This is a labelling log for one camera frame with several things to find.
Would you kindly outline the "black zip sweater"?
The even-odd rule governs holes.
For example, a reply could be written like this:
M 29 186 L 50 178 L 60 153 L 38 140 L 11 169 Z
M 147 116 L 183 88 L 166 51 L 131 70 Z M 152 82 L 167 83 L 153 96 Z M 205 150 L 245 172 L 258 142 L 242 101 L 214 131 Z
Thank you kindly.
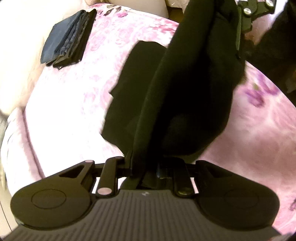
M 168 47 L 139 41 L 125 61 L 102 136 L 132 161 L 132 176 L 155 187 L 159 168 L 219 136 L 244 73 L 234 1 L 190 1 Z

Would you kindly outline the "folded dark blue jeans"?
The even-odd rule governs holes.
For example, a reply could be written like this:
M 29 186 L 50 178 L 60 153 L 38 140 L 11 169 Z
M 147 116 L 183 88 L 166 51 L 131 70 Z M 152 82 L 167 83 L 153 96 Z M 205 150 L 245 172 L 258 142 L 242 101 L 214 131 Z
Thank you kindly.
M 79 63 L 86 48 L 97 10 L 80 10 L 56 23 L 46 39 L 40 62 L 62 69 Z

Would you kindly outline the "pink rose bed blanket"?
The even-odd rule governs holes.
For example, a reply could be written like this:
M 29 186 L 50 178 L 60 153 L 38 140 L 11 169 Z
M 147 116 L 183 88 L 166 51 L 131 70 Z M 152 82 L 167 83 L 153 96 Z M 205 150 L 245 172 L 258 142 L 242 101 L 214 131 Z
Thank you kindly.
M 177 23 L 122 7 L 95 5 L 98 17 L 79 64 L 45 67 L 25 109 L 15 109 L 1 148 L 10 194 L 81 161 L 120 155 L 101 136 L 110 90 L 133 45 L 167 46 Z M 251 64 L 234 94 L 225 131 L 201 155 L 274 190 L 280 211 L 274 227 L 295 231 L 295 107 Z

